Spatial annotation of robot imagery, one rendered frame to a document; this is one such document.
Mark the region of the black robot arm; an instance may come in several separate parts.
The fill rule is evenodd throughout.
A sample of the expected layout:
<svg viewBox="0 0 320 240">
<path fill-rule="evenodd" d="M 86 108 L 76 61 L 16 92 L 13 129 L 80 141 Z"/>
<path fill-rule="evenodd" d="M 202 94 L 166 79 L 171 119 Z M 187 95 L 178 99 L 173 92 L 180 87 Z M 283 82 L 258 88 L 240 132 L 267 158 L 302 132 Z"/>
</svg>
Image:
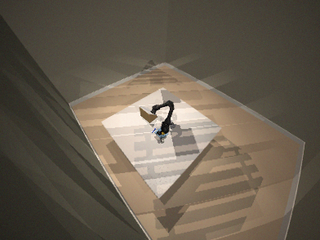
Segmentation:
<svg viewBox="0 0 320 240">
<path fill-rule="evenodd" d="M 163 108 L 163 107 L 166 107 L 166 106 L 169 106 L 170 107 L 170 110 L 169 110 L 169 113 L 167 115 L 167 118 L 165 119 L 164 122 L 162 122 L 162 129 L 163 129 L 163 133 L 164 134 L 167 134 L 169 132 L 169 129 L 168 127 L 170 126 L 171 124 L 171 115 L 173 113 L 173 110 L 175 109 L 174 108 L 174 103 L 172 101 L 167 101 L 166 103 L 164 104 L 156 104 L 155 106 L 153 106 L 152 110 L 150 111 L 151 113 L 156 113 L 157 110 L 160 110 L 160 108 Z M 168 125 L 168 126 L 167 126 Z"/>
</svg>

